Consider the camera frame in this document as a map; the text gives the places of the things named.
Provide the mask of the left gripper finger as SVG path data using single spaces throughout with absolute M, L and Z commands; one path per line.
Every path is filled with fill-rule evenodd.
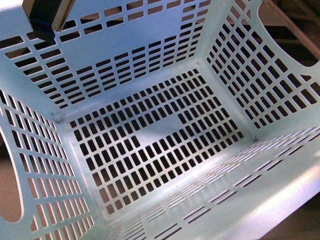
M 62 31 L 75 0 L 24 0 L 22 7 L 34 35 L 46 42 Z

